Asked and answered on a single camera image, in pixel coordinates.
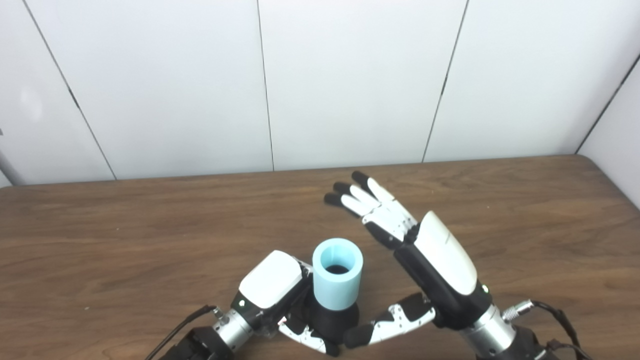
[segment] cup opening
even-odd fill
[[[320,254],[320,264],[331,274],[346,274],[353,269],[355,263],[355,254],[342,245],[331,245]]]

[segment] wooden tabletop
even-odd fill
[[[363,321],[374,317],[418,289],[358,220],[323,204],[352,170],[0,190],[0,359],[143,359],[200,306],[228,309],[239,281],[272,250],[310,262],[315,246],[336,236],[364,254],[358,305]],[[640,213],[591,161],[554,156],[360,170],[417,218],[434,210],[496,305],[548,302],[567,312],[595,359],[638,358]],[[544,312],[518,323],[541,340],[568,342]],[[340,356],[474,358],[456,333],[432,325]],[[278,335],[251,339],[237,359],[328,357]]]

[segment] light blue cup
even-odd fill
[[[320,305],[333,311],[344,310],[358,298],[362,253],[356,244],[347,239],[333,238],[318,245],[313,255],[314,295]],[[327,270],[331,266],[342,266],[343,274]]]

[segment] black cylindrical base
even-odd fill
[[[310,291],[308,301],[311,326],[324,339],[340,345],[344,341],[344,333],[348,329],[358,326],[360,320],[358,304],[353,303],[345,310],[329,310],[318,303],[312,291]]]

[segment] white wall panel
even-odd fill
[[[0,1],[0,129],[15,184],[113,179],[20,0]]]
[[[640,208],[640,67],[629,75],[579,154],[592,159]]]
[[[11,186],[9,180],[7,180],[6,176],[2,172],[0,172],[0,188],[4,188],[7,186]]]
[[[426,161],[575,152],[639,33],[636,0],[471,0]]]
[[[255,0],[29,0],[117,178],[271,170]]]
[[[420,162],[457,1],[259,1],[276,170]]]

